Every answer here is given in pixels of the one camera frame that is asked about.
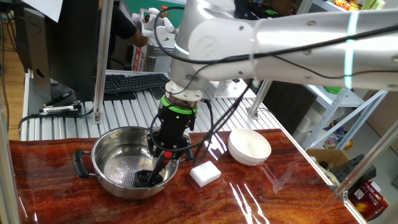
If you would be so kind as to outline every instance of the metal pole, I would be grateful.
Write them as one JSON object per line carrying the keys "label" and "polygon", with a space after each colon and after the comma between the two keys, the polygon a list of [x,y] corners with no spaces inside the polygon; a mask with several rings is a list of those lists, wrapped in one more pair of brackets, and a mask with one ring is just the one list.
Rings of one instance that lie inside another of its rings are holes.
{"label": "metal pole", "polygon": [[363,103],[361,106],[357,107],[353,112],[351,112],[347,117],[342,119],[338,124],[334,125],[329,131],[327,131],[325,134],[322,134],[319,138],[317,138],[309,148],[312,148],[316,146],[318,143],[321,141],[324,141],[329,135],[331,135],[333,132],[335,132],[338,128],[340,128],[343,124],[347,123],[351,118],[353,118],[355,115],[357,115],[359,112],[364,110],[367,106],[369,106],[373,101],[377,100],[381,95],[382,91],[377,92],[375,95],[370,97],[365,103]]}
{"label": "metal pole", "polygon": [[10,144],[0,99],[0,223],[21,223]]}
{"label": "metal pole", "polygon": [[331,117],[336,113],[337,108],[341,104],[341,102],[345,99],[347,92],[349,89],[342,88],[340,92],[337,94],[336,99],[331,102],[329,108],[326,108],[325,113],[322,116],[321,121],[315,127],[315,129],[311,132],[310,137],[304,142],[303,148],[306,149],[313,145],[313,142],[318,139],[319,134],[321,133],[322,129],[329,125]]}
{"label": "metal pole", "polygon": [[385,135],[374,145],[365,158],[348,174],[342,183],[337,186],[335,193],[337,196],[343,195],[368,169],[373,161],[390,147],[398,139],[398,121],[396,121]]}
{"label": "metal pole", "polygon": [[104,0],[101,10],[101,25],[98,40],[98,64],[94,96],[94,122],[101,122],[101,111],[104,100],[105,73],[108,61],[109,34],[111,33],[113,0]]}
{"label": "metal pole", "polygon": [[303,0],[301,2],[300,7],[297,10],[297,15],[298,14],[306,14],[310,11],[311,5],[312,5],[313,0]]}
{"label": "metal pole", "polygon": [[258,119],[258,117],[257,117],[258,109],[259,109],[264,97],[266,96],[271,84],[272,84],[271,80],[264,80],[262,82],[260,89],[257,92],[257,96],[254,99],[253,104],[251,105],[251,107],[246,108],[246,110],[248,111],[248,115],[250,117],[252,117],[254,119]]}
{"label": "metal pole", "polygon": [[387,90],[380,90],[380,92],[382,92],[382,95],[377,100],[373,101],[369,106],[367,106],[365,110],[363,110],[361,116],[336,146],[337,149],[344,149],[346,147],[347,143],[354,137],[355,133],[360,129],[360,127],[362,127],[363,123],[365,123],[365,121],[370,117],[370,115],[388,93]]}

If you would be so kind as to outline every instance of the white sponge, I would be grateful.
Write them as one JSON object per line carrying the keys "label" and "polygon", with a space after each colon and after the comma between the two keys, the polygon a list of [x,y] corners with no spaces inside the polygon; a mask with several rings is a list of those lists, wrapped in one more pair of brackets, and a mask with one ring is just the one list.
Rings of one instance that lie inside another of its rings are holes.
{"label": "white sponge", "polygon": [[198,183],[200,187],[218,179],[221,176],[221,171],[210,161],[197,166],[191,170],[191,177]]}

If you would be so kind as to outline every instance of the white bowl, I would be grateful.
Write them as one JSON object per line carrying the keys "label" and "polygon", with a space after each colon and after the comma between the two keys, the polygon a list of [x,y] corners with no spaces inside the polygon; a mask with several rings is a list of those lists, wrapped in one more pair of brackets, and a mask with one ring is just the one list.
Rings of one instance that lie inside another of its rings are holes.
{"label": "white bowl", "polygon": [[271,145],[259,133],[250,129],[236,129],[229,134],[228,149],[238,162],[254,166],[271,154]]}

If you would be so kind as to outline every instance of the pot handle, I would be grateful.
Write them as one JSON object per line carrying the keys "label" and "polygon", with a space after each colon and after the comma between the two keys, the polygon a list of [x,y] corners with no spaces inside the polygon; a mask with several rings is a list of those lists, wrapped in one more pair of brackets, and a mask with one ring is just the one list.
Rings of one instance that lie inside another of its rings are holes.
{"label": "pot handle", "polygon": [[83,157],[83,154],[88,154],[88,153],[91,152],[86,152],[82,149],[76,149],[73,152],[73,166],[75,166],[75,170],[79,178],[89,178],[91,175],[93,175],[88,173],[83,164],[83,160],[81,159]]}

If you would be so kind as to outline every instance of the red wood grain surface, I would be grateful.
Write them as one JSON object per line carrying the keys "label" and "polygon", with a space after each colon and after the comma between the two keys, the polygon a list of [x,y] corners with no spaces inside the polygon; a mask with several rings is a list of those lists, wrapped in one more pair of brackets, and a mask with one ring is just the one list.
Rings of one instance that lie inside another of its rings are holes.
{"label": "red wood grain surface", "polygon": [[[229,152],[211,160],[221,177],[200,188],[182,162],[168,186],[145,200],[117,198],[96,177],[79,179],[73,151],[90,151],[95,139],[11,141],[23,223],[321,223],[356,220],[281,130],[262,130],[272,154],[245,166]],[[228,145],[229,132],[218,133]],[[204,134],[191,134],[192,143]],[[86,168],[93,172],[90,155]]]}

